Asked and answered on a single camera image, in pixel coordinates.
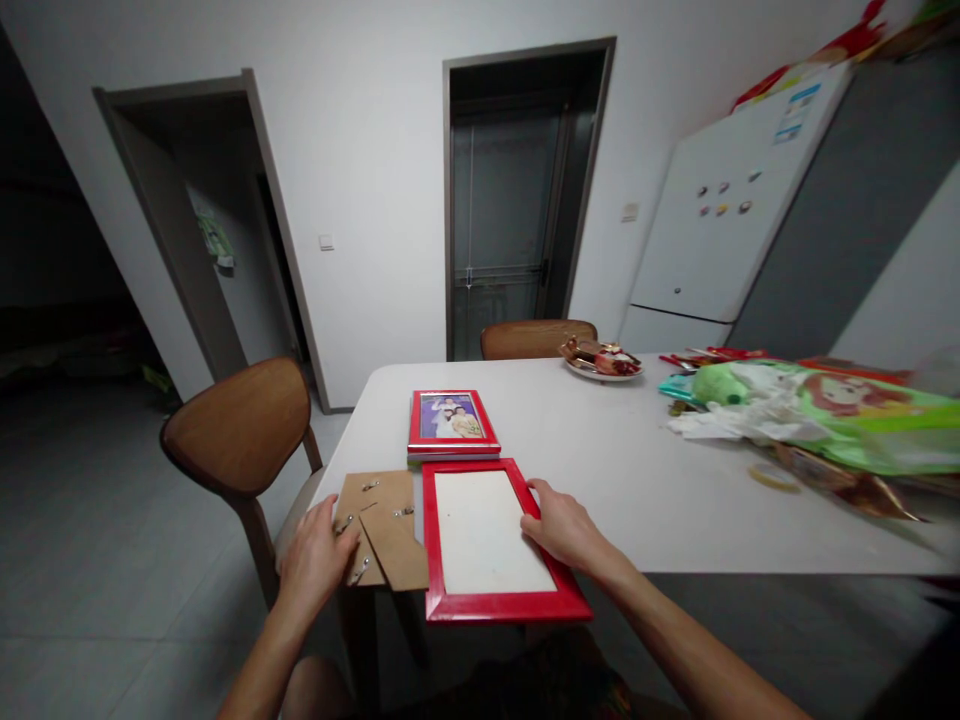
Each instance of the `metal door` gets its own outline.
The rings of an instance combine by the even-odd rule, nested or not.
[[[537,315],[560,113],[453,129],[453,359],[479,360],[480,333]]]

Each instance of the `sticker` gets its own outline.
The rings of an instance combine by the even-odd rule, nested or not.
[[[816,99],[819,91],[820,83],[817,83],[816,85],[808,87],[806,90],[801,90],[794,94],[790,100],[787,101],[787,107],[783,111],[780,125],[777,127],[777,132],[773,136],[774,145],[782,145],[791,140],[796,140],[797,137],[799,137],[800,131],[803,129],[803,123],[807,115],[809,115],[810,108],[813,106],[813,101]]]

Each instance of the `photo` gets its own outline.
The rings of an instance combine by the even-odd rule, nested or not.
[[[421,395],[420,436],[475,440],[484,437],[469,395]]]

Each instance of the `table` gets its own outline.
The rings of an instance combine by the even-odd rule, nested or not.
[[[676,368],[656,355],[640,360],[643,376],[604,385],[570,372],[560,358],[380,368],[311,505],[339,492],[348,473],[406,467],[414,390],[477,390],[502,456],[514,458],[525,477],[546,478],[576,497],[643,572],[960,572],[960,517],[941,515],[960,503],[913,506],[934,524],[872,521],[806,487],[799,494],[765,487],[747,473],[766,460],[748,443],[687,441],[667,429],[670,400],[657,385]],[[422,499],[414,473],[416,508]],[[422,542],[423,517],[414,517]],[[409,616],[400,604],[398,611],[401,620]],[[376,713],[372,593],[344,592],[341,621],[361,708]],[[404,629],[410,638],[409,624]]]

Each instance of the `white plate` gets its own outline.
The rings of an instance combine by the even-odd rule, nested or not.
[[[604,375],[603,373],[598,373],[595,370],[574,367],[568,363],[566,359],[561,360],[561,362],[570,369],[570,372],[590,378],[591,380],[597,380],[598,382],[629,382],[630,380],[643,375],[643,368],[640,368],[640,372],[638,372],[636,375]]]

